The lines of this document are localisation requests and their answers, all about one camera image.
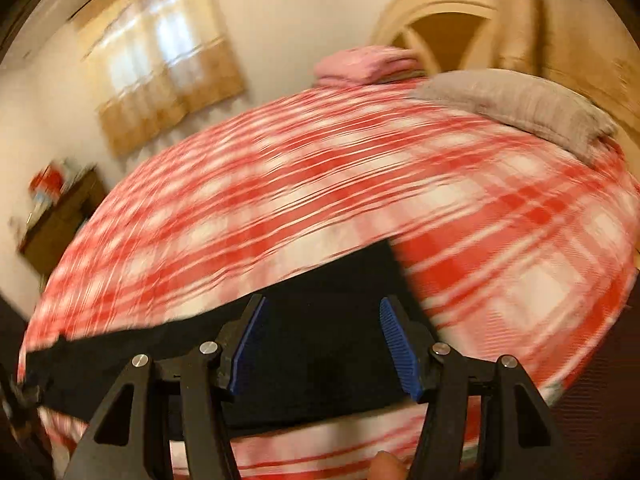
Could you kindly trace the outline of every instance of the metal screw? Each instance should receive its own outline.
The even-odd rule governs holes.
[[[146,365],[149,362],[149,358],[144,355],[144,354],[138,354],[136,355],[132,360],[131,363],[136,367],[136,368],[142,368],[144,365]]]
[[[518,366],[518,360],[512,355],[503,355],[500,362],[502,363],[502,366],[506,368],[515,368]]]
[[[433,345],[433,351],[437,355],[449,355],[449,352],[451,352],[451,347],[446,343],[436,343],[435,345]]]
[[[207,341],[200,345],[200,352],[204,355],[213,354],[216,350],[218,350],[218,345],[213,341]]]

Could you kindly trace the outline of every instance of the arched headboard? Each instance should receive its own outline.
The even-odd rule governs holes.
[[[494,66],[496,0],[394,0],[372,44],[418,52],[428,75]]]

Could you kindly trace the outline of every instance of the sheer curtain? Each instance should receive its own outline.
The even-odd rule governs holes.
[[[244,91],[213,0],[92,0],[74,18],[104,135],[126,156]]]

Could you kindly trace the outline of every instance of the plaid blanket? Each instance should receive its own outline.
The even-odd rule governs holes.
[[[142,164],[52,274],[20,371],[60,334],[195,316],[390,237],[442,338],[469,356],[514,354],[552,399],[626,299],[638,184],[610,140],[591,169],[530,134],[407,98],[415,85],[314,88]],[[363,478],[380,449],[411,457],[424,410],[243,438],[234,453],[246,478]],[[70,446],[84,430],[42,417]],[[184,445],[172,453],[186,473]]]

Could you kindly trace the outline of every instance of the gray pillow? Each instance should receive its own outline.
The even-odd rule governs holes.
[[[580,94],[532,75],[498,68],[438,74],[412,97],[481,114],[534,134],[591,164],[593,141],[613,135],[615,121]]]

